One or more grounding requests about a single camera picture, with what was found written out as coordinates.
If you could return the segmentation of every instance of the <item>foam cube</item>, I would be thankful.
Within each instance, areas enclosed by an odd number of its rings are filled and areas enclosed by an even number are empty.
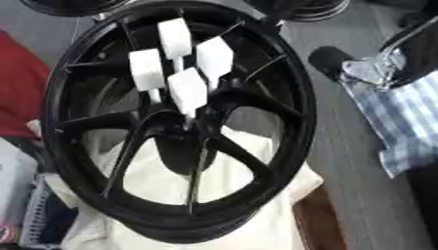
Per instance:
[[[158,31],[168,60],[177,60],[192,53],[192,34],[184,19],[160,22]]]
[[[218,36],[197,45],[197,66],[210,81],[210,88],[216,89],[219,78],[231,72],[234,52]]]
[[[164,88],[161,57],[158,49],[129,53],[131,74],[140,92]]]
[[[168,77],[169,91],[181,113],[195,118],[196,109],[207,104],[207,86],[194,67]]]

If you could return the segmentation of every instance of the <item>gray floor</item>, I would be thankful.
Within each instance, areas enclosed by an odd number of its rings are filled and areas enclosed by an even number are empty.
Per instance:
[[[215,0],[258,16],[241,1]],[[330,21],[288,23],[282,35],[305,60],[322,45],[356,57],[372,55],[395,31],[398,12],[355,1]],[[92,23],[36,14],[18,0],[0,1],[0,28],[54,65],[66,47]],[[309,162],[325,178],[351,250],[428,250],[428,240],[404,176],[389,180],[376,153],[371,128],[342,88],[310,66],[318,98],[319,126]]]

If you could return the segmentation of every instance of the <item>white cloth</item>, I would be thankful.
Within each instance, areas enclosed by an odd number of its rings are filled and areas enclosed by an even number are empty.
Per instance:
[[[269,139],[227,128],[223,134],[264,162],[269,162],[273,156],[273,144]],[[96,159],[105,174],[110,172],[120,147]],[[245,166],[219,153],[213,165],[202,174],[199,201],[228,195],[249,183],[251,178],[252,174]],[[76,222],[63,242],[65,250],[301,250],[304,246],[291,205],[320,186],[323,180],[305,164],[290,186],[244,226],[221,238],[190,245],[172,245],[143,237],[118,221],[78,203],[77,198],[68,194],[67,188],[60,185],[55,177],[48,178],[47,182],[66,204],[77,204],[80,209]],[[188,181],[167,170],[151,140],[142,146],[131,163],[124,187],[132,194],[152,201],[181,204],[187,195]]]

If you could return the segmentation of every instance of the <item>plaid shirt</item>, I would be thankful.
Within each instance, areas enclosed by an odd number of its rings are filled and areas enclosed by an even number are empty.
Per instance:
[[[389,91],[342,85],[382,139],[379,158],[391,178],[438,160],[438,71]]]

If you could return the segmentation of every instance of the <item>red cloth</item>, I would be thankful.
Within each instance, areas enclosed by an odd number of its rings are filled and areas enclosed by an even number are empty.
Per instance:
[[[0,136],[36,136],[25,125],[39,117],[49,67],[0,31]]]

